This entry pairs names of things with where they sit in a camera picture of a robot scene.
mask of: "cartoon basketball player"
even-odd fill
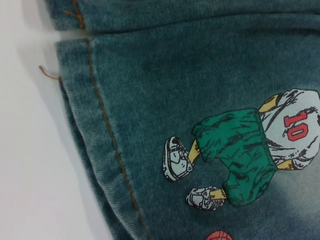
[[[320,144],[319,94],[293,89],[268,99],[256,108],[211,116],[192,129],[189,152],[177,137],[169,138],[163,151],[164,176],[174,182],[193,171],[199,155],[205,162],[220,159],[229,169],[222,188],[193,188],[186,202],[214,211],[227,199],[244,206],[259,198],[274,173],[302,170],[315,157]]]

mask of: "denim fabric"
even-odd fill
[[[192,1],[110,1],[118,8],[107,9],[104,1],[79,1],[86,29],[159,27],[57,45],[73,137],[114,238],[201,240],[225,231],[234,240],[318,239],[318,157],[312,167],[277,171],[253,203],[226,201],[214,212],[187,205],[185,197],[192,188],[221,187],[226,167],[198,160],[189,176],[172,183],[163,176],[162,157],[170,136],[189,149],[193,126],[209,116],[258,109],[291,89],[319,92],[319,4],[193,2],[194,9]],[[58,29],[77,28],[60,11],[72,1],[48,4]],[[230,16],[216,17],[213,6]]]

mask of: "white sneaker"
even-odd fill
[[[187,176],[192,170],[192,164],[186,148],[178,137],[170,137],[163,150],[163,174],[169,181],[177,181]]]
[[[214,211],[221,207],[224,203],[224,199],[213,200],[210,196],[210,192],[217,190],[214,186],[205,188],[193,188],[186,196],[186,202],[198,209],[205,211]]]

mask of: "number 10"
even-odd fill
[[[308,118],[308,115],[305,111],[299,112],[295,116],[285,116],[284,117],[284,126],[289,128],[292,124],[295,124],[299,121],[305,120]],[[308,134],[308,125],[301,123],[297,126],[293,126],[288,130],[288,139],[292,142],[304,138]]]

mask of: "faded denim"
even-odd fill
[[[72,1],[47,0],[59,30],[80,28]],[[259,108],[276,93],[320,91],[318,1],[78,0],[89,39],[57,44],[74,141],[115,239],[318,239],[320,159],[277,171],[253,203],[214,212],[185,203],[228,170],[198,160],[168,182],[164,143],[208,116]]]

